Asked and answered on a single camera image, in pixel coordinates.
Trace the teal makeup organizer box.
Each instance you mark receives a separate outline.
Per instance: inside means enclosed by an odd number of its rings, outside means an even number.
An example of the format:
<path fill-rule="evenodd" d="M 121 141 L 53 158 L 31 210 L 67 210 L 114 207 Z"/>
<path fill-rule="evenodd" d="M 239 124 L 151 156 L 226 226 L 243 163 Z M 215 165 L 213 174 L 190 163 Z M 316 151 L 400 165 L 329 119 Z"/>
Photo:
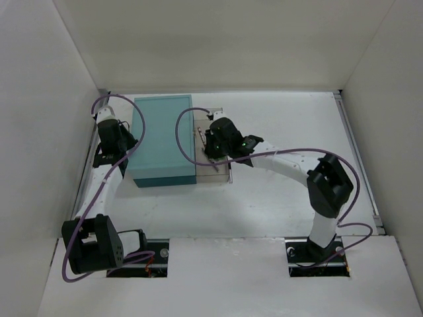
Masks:
<path fill-rule="evenodd" d="M 135 104 L 145 118 L 146 132 L 137 150 L 129 157 L 126 172 L 139 188 L 196 184 L 196 167 L 184 158 L 177 144 L 191 160 L 195 159 L 194 118 L 192 112 L 180 113 L 192 107 L 189 94 L 136 98 Z"/>

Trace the red white makeup pencil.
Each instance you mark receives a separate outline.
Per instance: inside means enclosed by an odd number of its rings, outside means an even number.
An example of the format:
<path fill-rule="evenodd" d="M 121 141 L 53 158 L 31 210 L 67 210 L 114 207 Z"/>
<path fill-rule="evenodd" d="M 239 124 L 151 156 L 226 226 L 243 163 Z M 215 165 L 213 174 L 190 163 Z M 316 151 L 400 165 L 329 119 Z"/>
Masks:
<path fill-rule="evenodd" d="M 207 144 L 207 142 L 206 142 L 206 136 L 204 135 L 202 129 L 200 127 L 197 127 L 197 131 L 198 131 L 198 134 L 200 136 L 200 139 L 201 139 L 201 142 L 202 142 L 203 146 L 206 146 L 206 144 Z"/>

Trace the grey makeup pencil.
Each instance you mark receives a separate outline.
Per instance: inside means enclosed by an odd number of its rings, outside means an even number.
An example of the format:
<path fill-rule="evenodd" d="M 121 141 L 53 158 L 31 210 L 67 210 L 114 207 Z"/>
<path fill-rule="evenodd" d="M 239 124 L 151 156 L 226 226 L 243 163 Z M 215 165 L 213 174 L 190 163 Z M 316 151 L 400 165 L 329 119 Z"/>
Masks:
<path fill-rule="evenodd" d="M 211 167 L 216 171 L 216 172 L 219 172 L 219 168 L 215 165 L 215 163 L 214 162 L 211 162 L 210 163 L 211 164 Z"/>

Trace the black silver makeup pencil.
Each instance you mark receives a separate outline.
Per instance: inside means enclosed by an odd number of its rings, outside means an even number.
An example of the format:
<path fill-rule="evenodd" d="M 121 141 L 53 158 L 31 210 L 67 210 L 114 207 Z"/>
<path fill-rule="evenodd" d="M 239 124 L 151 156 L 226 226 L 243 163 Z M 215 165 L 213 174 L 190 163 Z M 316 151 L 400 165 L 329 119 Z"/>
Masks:
<path fill-rule="evenodd" d="M 232 167 L 231 167 L 231 163 L 228 163 L 228 173 L 229 173 L 229 178 L 228 178 L 228 182 L 230 184 L 233 183 L 233 172 L 232 172 Z"/>

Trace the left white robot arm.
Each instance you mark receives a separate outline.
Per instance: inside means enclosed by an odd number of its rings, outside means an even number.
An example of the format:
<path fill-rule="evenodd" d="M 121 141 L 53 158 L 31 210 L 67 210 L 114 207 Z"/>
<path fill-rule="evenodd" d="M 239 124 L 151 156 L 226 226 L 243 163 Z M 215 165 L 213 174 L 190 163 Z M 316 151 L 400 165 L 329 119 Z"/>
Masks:
<path fill-rule="evenodd" d="M 154 253 L 148 250 L 141 229 L 118 232 L 110 211 L 128 165 L 128 151 L 137 140 L 116 118 L 97 123 L 100 143 L 93 161 L 91 182 L 74 219 L 62 224 L 66 252 L 63 280 L 72 283 L 96 271 L 114 271 L 125 263 L 141 263 Z"/>

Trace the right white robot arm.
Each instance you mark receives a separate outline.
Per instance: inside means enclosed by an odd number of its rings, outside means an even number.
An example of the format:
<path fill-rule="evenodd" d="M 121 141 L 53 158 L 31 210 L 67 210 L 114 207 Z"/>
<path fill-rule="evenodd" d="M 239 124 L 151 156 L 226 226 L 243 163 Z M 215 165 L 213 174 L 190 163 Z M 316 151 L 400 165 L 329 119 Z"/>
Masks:
<path fill-rule="evenodd" d="M 222 112 L 208 118 L 211 124 L 205 133 L 206 156 L 212 160 L 229 157 L 239 164 L 281 174 L 307 188 L 315 215 L 306 251 L 316 262 L 328 257 L 338 215 L 354 189 L 338 158 L 332 154 L 307 156 L 301 150 L 284 153 L 261 137 L 242 135 Z"/>

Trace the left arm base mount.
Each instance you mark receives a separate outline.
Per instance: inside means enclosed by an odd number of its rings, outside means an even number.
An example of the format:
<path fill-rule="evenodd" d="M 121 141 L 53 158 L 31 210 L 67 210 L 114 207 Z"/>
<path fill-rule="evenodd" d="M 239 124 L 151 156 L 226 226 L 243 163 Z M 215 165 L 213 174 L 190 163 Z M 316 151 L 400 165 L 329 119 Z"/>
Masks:
<path fill-rule="evenodd" d="M 167 277 L 170 240 L 147 241 L 146 251 L 137 251 L 124 258 L 118 269 L 107 271 L 107 278 L 163 278 Z"/>

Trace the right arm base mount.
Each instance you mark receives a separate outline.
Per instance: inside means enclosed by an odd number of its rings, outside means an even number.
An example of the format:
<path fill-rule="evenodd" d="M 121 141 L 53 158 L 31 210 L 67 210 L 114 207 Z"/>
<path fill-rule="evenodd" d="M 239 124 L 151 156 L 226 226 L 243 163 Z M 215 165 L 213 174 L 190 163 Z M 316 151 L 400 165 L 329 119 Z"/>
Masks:
<path fill-rule="evenodd" d="M 335 238 L 320 250 L 306 238 L 285 240 L 288 273 L 290 277 L 349 277 L 346 256 L 338 253 L 344 247 Z"/>

